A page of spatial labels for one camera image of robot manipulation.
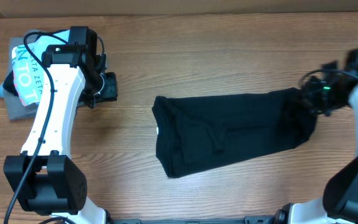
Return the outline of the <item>black t-shirt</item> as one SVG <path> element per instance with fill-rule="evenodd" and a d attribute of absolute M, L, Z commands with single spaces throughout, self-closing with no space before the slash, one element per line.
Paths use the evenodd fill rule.
<path fill-rule="evenodd" d="M 289 88 L 263 94 L 155 98 L 156 157 L 169 178 L 215 169 L 307 142 L 317 117 Z"/>

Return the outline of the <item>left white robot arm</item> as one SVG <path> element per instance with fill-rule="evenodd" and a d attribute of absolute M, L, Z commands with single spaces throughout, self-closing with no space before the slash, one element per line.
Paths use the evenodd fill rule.
<path fill-rule="evenodd" d="M 4 174 L 23 210 L 66 223 L 110 223 L 107 210 L 87 196 L 84 173 L 70 155 L 79 101 L 93 108 L 104 88 L 87 45 L 49 45 L 42 55 L 44 90 L 33 127 L 18 156 L 7 156 Z"/>

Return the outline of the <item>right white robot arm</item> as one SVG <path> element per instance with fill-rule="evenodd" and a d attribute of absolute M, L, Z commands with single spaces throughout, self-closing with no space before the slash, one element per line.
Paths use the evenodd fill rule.
<path fill-rule="evenodd" d="M 320 68 L 321 78 L 309 72 L 301 78 L 303 101 L 314 114 L 350 106 L 356 122 L 355 158 L 334 175 L 323 196 L 305 203 L 287 204 L 275 215 L 256 223 L 358 223 L 358 59 L 349 60 L 343 70 L 335 63 Z"/>

